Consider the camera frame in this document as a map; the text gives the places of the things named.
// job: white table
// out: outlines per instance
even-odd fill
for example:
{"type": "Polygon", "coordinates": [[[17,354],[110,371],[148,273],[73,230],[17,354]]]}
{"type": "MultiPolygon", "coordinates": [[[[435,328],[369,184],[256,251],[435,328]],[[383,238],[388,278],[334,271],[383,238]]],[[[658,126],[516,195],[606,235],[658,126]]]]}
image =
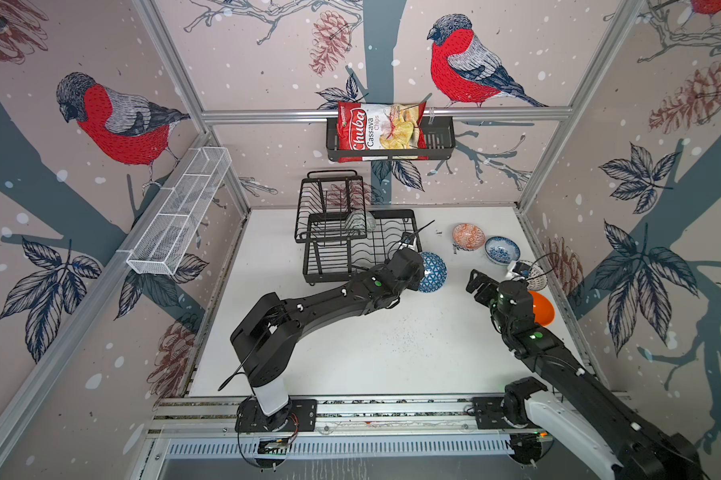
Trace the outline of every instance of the white table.
{"type": "MultiPolygon", "coordinates": [[[[512,208],[431,207],[414,212],[420,226],[435,221],[419,236],[424,251],[445,261],[445,285],[434,293],[406,290],[393,310],[341,320],[305,336],[284,372],[289,394],[496,393],[531,375],[494,331],[489,310],[465,291],[473,268],[497,280],[505,269],[490,263],[483,249],[453,254],[451,246],[453,227],[466,222],[486,236],[507,236],[520,247],[522,259],[534,260],[512,208]]],[[[296,210],[251,213],[191,396],[250,393],[244,376],[236,376],[221,392],[217,388],[240,364],[230,335],[259,297],[269,292],[281,299],[307,296],[340,284],[310,286],[304,281],[304,245],[294,242],[295,220],[296,210]]],[[[540,293],[553,300],[548,287],[540,293]]],[[[548,328],[581,361],[557,305],[555,312],[548,328]]]]}

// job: gray floor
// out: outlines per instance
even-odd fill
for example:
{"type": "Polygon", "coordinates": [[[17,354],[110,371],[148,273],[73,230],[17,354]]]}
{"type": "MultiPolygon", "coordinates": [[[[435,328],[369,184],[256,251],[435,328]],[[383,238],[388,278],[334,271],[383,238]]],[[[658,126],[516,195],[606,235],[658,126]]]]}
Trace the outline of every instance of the gray floor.
{"type": "Polygon", "coordinates": [[[169,460],[161,480],[597,480],[560,442],[538,464],[522,467],[509,456],[347,458],[286,461],[276,472],[247,465],[240,458],[169,460]]]}

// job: white spot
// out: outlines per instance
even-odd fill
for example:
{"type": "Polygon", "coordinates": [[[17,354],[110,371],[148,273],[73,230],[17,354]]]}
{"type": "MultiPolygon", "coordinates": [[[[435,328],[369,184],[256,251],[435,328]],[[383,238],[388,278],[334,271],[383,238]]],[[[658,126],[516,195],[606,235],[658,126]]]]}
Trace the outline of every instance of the white spot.
{"type": "Polygon", "coordinates": [[[677,336],[677,333],[667,332],[667,336],[669,337],[669,339],[667,340],[667,348],[670,350],[675,350],[677,348],[677,339],[675,338],[677,336]]]}
{"type": "Polygon", "coordinates": [[[92,376],[90,379],[86,381],[86,388],[88,390],[94,390],[97,387],[99,387],[99,384],[102,383],[102,374],[97,373],[96,375],[92,376]]]}
{"type": "Polygon", "coordinates": [[[125,442],[125,445],[123,446],[123,455],[128,453],[128,450],[131,450],[131,448],[136,445],[136,441],[139,439],[140,436],[142,436],[142,430],[144,429],[144,423],[142,423],[140,426],[136,427],[136,430],[131,434],[131,436],[128,438],[128,441],[125,442]]]}
{"type": "Polygon", "coordinates": [[[691,15],[693,14],[693,9],[690,5],[686,7],[685,10],[680,14],[680,16],[677,17],[677,24],[682,25],[685,22],[688,22],[688,19],[691,18],[691,15]]]}

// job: bird head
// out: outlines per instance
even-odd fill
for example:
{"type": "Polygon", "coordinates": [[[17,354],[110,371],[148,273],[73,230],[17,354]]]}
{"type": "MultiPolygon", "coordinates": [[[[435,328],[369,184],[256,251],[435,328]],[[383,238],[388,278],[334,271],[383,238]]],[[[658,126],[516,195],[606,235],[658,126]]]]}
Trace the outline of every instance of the bird head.
{"type": "Polygon", "coordinates": [[[472,29],[472,22],[467,18],[467,15],[461,13],[448,14],[438,18],[438,21],[432,25],[427,40],[432,40],[436,45],[442,47],[451,33],[462,29],[472,29]]]}
{"type": "Polygon", "coordinates": [[[73,72],[59,82],[56,87],[56,101],[59,111],[62,112],[66,122],[70,120],[87,121],[86,91],[96,85],[94,79],[80,72],[73,72]]]}

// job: orange patterned bowl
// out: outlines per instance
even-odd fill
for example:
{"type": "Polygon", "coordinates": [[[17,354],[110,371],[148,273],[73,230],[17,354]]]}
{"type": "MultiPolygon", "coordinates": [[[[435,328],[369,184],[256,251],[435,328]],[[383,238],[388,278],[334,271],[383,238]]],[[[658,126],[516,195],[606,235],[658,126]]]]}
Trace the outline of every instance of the orange patterned bowl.
{"type": "Polygon", "coordinates": [[[454,227],[454,242],[464,250],[477,250],[485,243],[483,230],[472,224],[459,224],[454,227]]]}

